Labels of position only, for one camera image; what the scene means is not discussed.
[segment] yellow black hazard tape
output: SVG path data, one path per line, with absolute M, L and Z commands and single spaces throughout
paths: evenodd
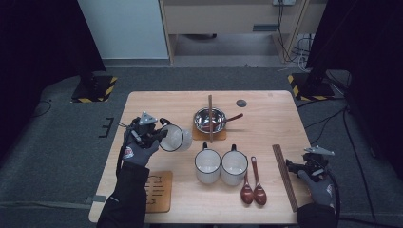
M 117 77 L 108 77 L 110 78 L 110 81 L 108 82 L 108 86 L 105 92 L 105 95 L 103 97 L 99 98 L 88 98 L 86 96 L 83 97 L 77 97 L 77 98 L 71 98 L 72 103 L 93 103 L 93 102 L 105 102 L 107 99 L 109 99 L 110 94 L 112 93 L 113 87 L 116 84 L 116 81 L 118 80 Z
M 297 101 L 321 101 L 321 100 L 331 100 L 334 98 L 333 96 L 302 96 L 299 93 L 299 89 L 297 87 L 293 75 L 288 76 L 288 82 L 290 83 L 291 88 L 293 89 L 293 93 Z

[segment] wooden ruler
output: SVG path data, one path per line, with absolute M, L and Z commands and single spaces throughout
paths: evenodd
M 290 200 L 291 207 L 293 208 L 293 212 L 296 212 L 298 209 L 296 195 L 294 195 L 293 185 L 291 184 L 290 176 L 288 176 L 287 166 L 285 164 L 285 160 L 282 157 L 281 147 L 279 144 L 273 145 L 273 150 L 275 151 L 276 161 L 278 163 L 278 169 L 281 174 L 282 181 L 285 186 L 285 190 L 287 191 L 288 200 Z
M 208 121 L 210 122 L 210 142 L 213 143 L 213 96 L 208 95 Z
M 171 207 L 172 172 L 152 172 L 145 184 L 146 213 L 168 212 Z

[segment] gloved hand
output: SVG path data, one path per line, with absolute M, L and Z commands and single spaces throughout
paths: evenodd
M 123 160 L 125 162 L 131 162 L 140 166 L 146 166 L 151 155 L 153 155 L 158 150 L 159 145 L 160 143 L 158 142 L 158 140 L 156 140 L 151 144 L 149 148 L 141 148 L 136 144 L 135 141 L 132 141 L 125 148 Z
M 303 170 L 298 171 L 298 176 L 308 184 L 311 197 L 315 203 L 335 208 L 335 191 L 328 177 L 319 182 L 314 182 Z

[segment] black cable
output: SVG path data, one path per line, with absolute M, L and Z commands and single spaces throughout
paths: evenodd
M 277 36 L 278 36 L 278 42 L 281 45 L 282 48 L 282 58 L 284 59 L 285 62 L 294 62 L 294 60 L 297 58 L 292 59 L 290 57 L 290 55 L 288 54 L 288 52 L 286 51 L 285 47 L 284 47 L 284 42 L 282 40 L 282 34 L 281 34 L 281 21 L 282 21 L 282 13 L 284 11 L 284 4 L 282 2 L 282 0 L 278 0 L 278 32 L 277 32 Z
M 316 142 L 320 139 L 320 137 L 321 137 L 322 134 L 323 134 L 323 131 L 324 131 L 324 129 L 325 129 L 326 124 L 327 124 L 333 117 L 337 116 L 339 113 L 341 113 L 342 111 L 344 111 L 345 108 L 346 108 L 346 107 L 343 107 L 341 110 L 339 110 L 337 113 L 333 114 L 333 115 L 330 116 L 330 117 L 327 117 L 327 118 L 325 118 L 325 119 L 323 119 L 323 120 L 321 120 L 321 121 L 319 121 L 319 122 L 316 122 L 316 123 L 311 123 L 311 124 L 309 124 L 308 126 L 305 126 L 305 127 L 304 127 L 304 129 L 307 129 L 308 127 L 311 127 L 311 126 L 316 125 L 316 124 L 320 124 L 320 123 L 322 123 L 322 122 L 325 121 L 325 124 L 322 126 L 322 129 L 321 129 L 321 131 L 320 131 L 320 133 L 319 133 L 319 136 L 318 136 L 314 141 L 310 142 L 311 145 L 314 144 L 314 143 L 316 143 Z
M 50 103 L 50 102 L 47 102 L 47 101 L 40 101 L 39 103 L 46 103 L 46 104 L 48 104 L 48 109 L 47 109 L 46 111 L 44 111 L 43 113 L 41 113 L 41 114 L 31 116 L 31 118 L 36 118 L 36 117 L 43 116 L 43 115 L 47 114 L 47 113 L 50 111 L 50 109 L 51 109 L 51 103 Z
M 300 107 L 303 107 L 303 106 L 306 106 L 306 105 L 310 105 L 310 104 L 313 104 L 313 103 L 329 102 L 329 101 L 337 101 L 337 100 L 345 100 L 345 98 L 333 98 L 333 99 L 325 99 L 325 100 L 315 100 L 315 101 L 312 101 L 312 102 L 300 104 L 300 105 L 297 106 L 297 108 L 300 108 Z
M 372 203 L 372 200 L 371 200 L 371 197 L 370 197 L 370 193 L 369 193 L 369 189 L 368 189 L 368 184 L 367 184 L 367 181 L 366 181 L 365 176 L 364 176 L 364 172 L 363 172 L 363 169 L 362 169 L 361 162 L 360 162 L 359 157 L 358 157 L 358 155 L 357 155 L 357 153 L 356 153 L 355 144 L 354 144 L 354 142 L 353 142 L 353 139 L 352 139 L 352 137 L 351 137 L 351 135 L 350 135 L 349 128 L 348 128 L 347 123 L 346 123 L 345 114 L 346 114 L 346 111 L 347 111 L 347 110 L 348 110 L 348 106 L 344 107 L 344 108 L 343 108 L 342 110 L 340 110 L 340 111 L 343 112 L 343 123 L 344 123 L 344 127 L 345 127 L 345 129 L 346 129 L 346 132 L 347 132 L 347 135 L 348 135 L 350 144 L 352 145 L 353 150 L 354 150 L 354 152 L 355 152 L 355 158 L 356 158 L 357 163 L 358 163 L 358 167 L 359 167 L 359 170 L 360 170 L 360 173 L 361 173 L 361 177 L 362 177 L 362 179 L 363 179 L 363 181 L 364 181 L 364 187 L 365 187 L 365 191 L 366 191 L 366 194 L 367 194 L 368 202 L 369 202 L 369 204 L 370 204 L 370 210 L 371 210 L 371 215 L 372 215 L 372 217 L 373 217 L 373 222 L 365 221 L 365 220 L 361 220 L 361 219 L 356 219 L 356 218 L 342 218 L 342 217 L 339 216 L 341 210 L 340 210 L 340 195 L 339 195 L 338 185 L 337 185 L 337 183 L 336 183 L 336 178 L 334 177 L 333 173 L 330 172 L 330 170 L 327 170 L 327 171 L 328 171 L 327 173 L 329 174 L 329 177 L 331 178 L 331 180 L 332 180 L 332 182 L 333 182 L 333 184 L 334 184 L 334 188 L 335 188 L 335 197 L 336 197 L 336 219 L 338 219 L 338 220 L 345 220 L 345 221 L 351 221 L 351 222 L 357 222 L 357 223 L 362 223 L 362 224 L 367 224 L 367 225 L 372 225 L 372 226 L 374 226 L 374 227 L 403 228 L 403 227 L 399 227 L 399 226 L 392 226 L 392 225 L 377 223 L 377 221 L 376 221 L 376 217 L 375 217 L 375 214 L 374 214 L 374 207 L 373 207 L 373 203 Z M 318 123 L 312 123 L 312 124 L 308 125 L 307 127 L 310 127 L 310 126 L 312 126 L 312 125 L 314 125 L 314 124 L 319 124 L 319 123 L 321 123 L 321 122 L 323 122 L 323 121 L 327 121 L 327 122 L 328 122 L 331 118 L 333 118 L 333 117 L 336 116 L 338 113 L 340 113 L 340 111 L 338 111 L 336 114 L 334 114 L 334 115 L 331 116 L 331 117 L 328 117 L 328 118 L 326 118 L 326 119 L 324 119 L 324 120 L 322 120 L 322 121 L 320 121 L 320 122 L 318 122 Z M 316 163 L 317 165 L 319 165 L 323 170 L 326 170 L 326 169 L 325 169 L 320 163 L 318 163 L 317 161 L 314 161 L 314 160 L 311 160 L 311 161 L 315 162 L 315 163 Z
M 352 222 L 361 223 L 361 224 L 365 224 L 365 225 L 376 225 L 379 227 L 386 227 L 386 228 L 402 228 L 402 226 L 392 226 L 392 225 L 387 225 L 387 224 L 373 223 L 370 221 L 360 220 L 360 219 L 356 219 L 356 218 L 339 218 L 339 220 L 352 221 Z
M 351 74 L 350 74 L 350 73 L 349 73 L 349 76 L 348 76 L 348 78 L 347 78 L 347 84 L 344 84 L 344 83 L 340 82 L 340 81 L 332 74 L 331 71 L 328 71 L 328 72 L 329 72 L 329 76 L 330 76 L 330 79 L 329 79 L 329 80 L 334 81 L 335 84 L 337 84 L 338 86 L 342 86 L 344 89 L 348 89 L 348 88 L 349 88 L 349 85 L 350 85 L 350 78 L 351 78 Z
M 349 127 L 347 126 L 347 123 L 346 123 L 346 111 L 347 110 L 348 110 L 348 108 L 346 108 L 344 110 L 344 112 L 343 112 L 344 127 L 346 128 L 346 132 L 347 132 L 347 136 L 349 137 L 350 144 L 353 147 L 353 151 L 354 151 L 354 154 L 355 154 L 355 159 L 356 159 L 356 162 L 358 164 L 359 171 L 361 172 L 362 180 L 364 181 L 364 187 L 365 187 L 365 192 L 367 194 L 367 199 L 368 199 L 368 202 L 370 203 L 370 210 L 371 210 L 371 215 L 373 217 L 373 222 L 374 222 L 374 225 L 376 225 L 377 222 L 376 222 L 376 217 L 375 217 L 375 213 L 374 213 L 373 202 L 371 201 L 371 197 L 370 197 L 370 191 L 368 190 L 367 180 L 365 179 L 365 175 L 364 175 L 364 171 L 362 169 L 361 161 L 359 160 L 359 157 L 358 157 L 358 155 L 356 153 L 355 144 L 353 142 L 352 136 L 350 135 Z

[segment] cable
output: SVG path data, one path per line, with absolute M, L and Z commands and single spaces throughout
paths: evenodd
M 62 208 L 62 209 L 91 209 L 91 205 L 71 202 L 53 202 L 53 201 L 10 201 L 0 202 L 0 208 Z
M 347 84 L 344 84 L 342 82 L 340 82 L 333 74 L 330 70 L 327 71 L 329 73 L 329 80 L 333 81 L 335 84 L 337 84 L 338 86 L 342 86 L 343 89 L 348 89 L 350 86 L 350 80 L 351 80 L 351 73 L 349 72 L 349 76 L 347 78 Z
M 354 142 L 353 142 L 352 136 L 350 135 L 349 127 L 347 126 L 347 123 L 346 123 L 346 111 L 347 111 L 347 108 L 346 108 L 346 109 L 344 110 L 344 112 L 343 112 L 344 127 L 345 127 L 345 129 L 346 129 L 347 136 L 349 137 L 350 144 L 351 144 L 352 147 L 353 147 L 353 151 L 354 151 L 354 154 L 355 154 L 355 159 L 356 159 L 356 162 L 358 163 L 358 168 L 359 168 L 359 171 L 361 172 L 362 180 L 364 181 L 365 192 L 366 192 L 366 194 L 367 194 L 368 202 L 370 203 L 370 210 L 371 210 L 371 215 L 372 215 L 372 217 L 373 217 L 373 222 L 374 222 L 374 224 L 377 224 L 377 222 L 376 222 L 376 217 L 375 217 L 375 213 L 374 213 L 373 202 L 371 201 L 370 191 L 368 190 L 367 180 L 365 179 L 364 171 L 362 170 L 361 161 L 359 160 L 359 157 L 358 157 L 358 155 L 357 155 L 357 153 L 356 153 L 355 144 L 354 144 Z
M 278 0 L 278 32 L 277 32 L 277 36 L 278 36 L 278 42 L 281 45 L 282 48 L 282 58 L 284 59 L 285 62 L 293 62 L 295 59 L 291 59 L 290 55 L 288 54 L 287 50 L 284 47 L 284 43 L 282 40 L 282 34 L 281 34 L 281 20 L 282 20 L 282 13 L 284 11 L 284 3 L 282 2 L 282 0 Z
M 333 99 L 325 99 L 325 100 L 314 100 L 314 101 L 309 102 L 309 103 L 300 104 L 300 105 L 297 106 L 297 108 L 304 107 L 304 106 L 306 106 L 306 105 L 310 105 L 310 104 L 313 104 L 313 103 L 329 102 L 329 101 L 337 101 L 337 100 L 345 100 L 345 98 L 333 98 Z
M 345 109 L 346 109 L 346 107 L 343 107 L 341 110 L 339 110 L 337 113 L 333 114 L 332 116 L 327 117 L 327 118 L 325 118 L 325 119 L 323 119 L 323 120 L 321 120 L 321 121 L 319 121 L 319 122 L 309 124 L 308 126 L 305 126 L 305 127 L 304 127 L 304 129 L 307 129 L 308 127 L 311 127 L 311 126 L 316 125 L 316 124 L 320 124 L 320 123 L 322 123 L 322 122 L 325 121 L 325 124 L 322 126 L 322 129 L 321 129 L 321 131 L 320 131 L 320 133 L 319 133 L 319 136 L 318 136 L 314 141 L 310 142 L 311 145 L 314 144 L 314 143 L 316 143 L 316 142 L 320 139 L 320 137 L 321 137 L 322 134 L 323 134 L 323 131 L 324 131 L 324 129 L 325 129 L 326 124 L 327 124 L 333 117 L 337 116 L 339 113 L 341 113 L 341 112 L 344 111 Z
M 312 104 L 312 103 L 315 103 L 315 102 L 306 103 L 306 104 L 300 105 L 300 106 L 298 106 L 298 107 L 301 107 L 301 106 L 304 106 L 304 105 L 309 105 L 309 104 Z M 337 218 L 338 220 L 345 220 L 345 221 L 357 222 L 357 223 L 361 223 L 361 224 L 372 225 L 372 226 L 375 226 L 375 227 L 403 228 L 403 227 L 399 227 L 399 226 L 392 226 L 392 225 L 388 225 L 388 224 L 378 223 L 378 222 L 376 221 L 376 217 L 375 217 L 375 213 L 374 213 L 374 206 L 373 206 L 373 203 L 372 203 L 372 200 L 371 200 L 371 197 L 370 197 L 370 193 L 369 193 L 369 189 L 368 189 L 368 184 L 367 184 L 367 181 L 366 181 L 365 176 L 364 176 L 364 171 L 363 171 L 363 169 L 362 169 L 361 162 L 360 162 L 359 157 L 358 157 L 358 155 L 357 155 L 357 153 L 356 153 L 355 144 L 354 144 L 353 139 L 352 139 L 352 137 L 351 137 L 350 130 L 349 130 L 349 128 L 348 128 L 348 126 L 347 126 L 347 123 L 346 123 L 346 117 L 345 117 L 345 115 L 346 115 L 346 112 L 347 112 L 348 110 L 349 110 L 348 106 L 345 106 L 342 110 L 338 111 L 338 112 L 337 112 L 336 114 L 334 114 L 333 116 L 328 117 L 328 118 L 325 118 L 324 120 L 322 120 L 322 121 L 320 121 L 320 122 L 318 122 L 318 123 L 312 123 L 312 124 L 310 124 L 310 125 L 308 125 L 308 126 L 305 127 L 305 129 L 306 129 L 306 128 L 312 126 L 312 125 L 319 124 L 319 123 L 321 123 L 321 122 L 323 122 L 323 121 L 326 121 L 326 123 L 328 123 L 328 121 L 329 121 L 331 118 L 333 118 L 334 116 L 336 116 L 336 115 L 337 115 L 338 113 L 340 113 L 341 111 L 343 112 L 343 123 L 344 123 L 344 127 L 345 127 L 345 129 L 346 129 L 346 132 L 347 132 L 347 135 L 348 135 L 350 144 L 352 145 L 353 150 L 354 150 L 354 152 L 355 152 L 355 158 L 356 158 L 357 163 L 358 163 L 358 168 L 359 168 L 359 170 L 360 170 L 361 177 L 362 177 L 362 179 L 363 179 L 363 181 L 364 181 L 364 188 L 365 188 L 365 191 L 366 191 L 366 194 L 367 194 L 368 202 L 369 202 L 369 204 L 370 204 L 370 210 L 371 210 L 371 215 L 372 215 L 372 217 L 373 217 L 373 222 L 365 221 L 365 220 L 361 220 L 361 219 L 356 219 L 356 218 L 341 218 L 341 217 L 339 216 L 339 215 L 340 215 L 340 210 L 339 210 L 339 209 L 340 209 L 340 196 L 339 196 L 339 191 L 338 191 L 338 185 L 337 185 L 337 183 L 336 183 L 336 178 L 334 177 L 333 173 L 330 172 L 330 170 L 328 170 L 327 173 L 329 174 L 329 177 L 331 178 L 331 180 L 332 180 L 332 182 L 333 182 L 333 184 L 334 184 L 334 187 L 335 187 L 335 193 L 336 193 L 336 194 L 335 194 L 335 197 L 336 197 L 336 218 Z
M 387 225 L 387 224 L 373 223 L 370 221 L 360 220 L 360 219 L 356 219 L 356 218 L 339 218 L 339 220 L 352 221 L 352 222 L 366 224 L 366 225 L 376 225 L 379 227 L 402 228 L 402 226 L 392 226 L 392 225 Z

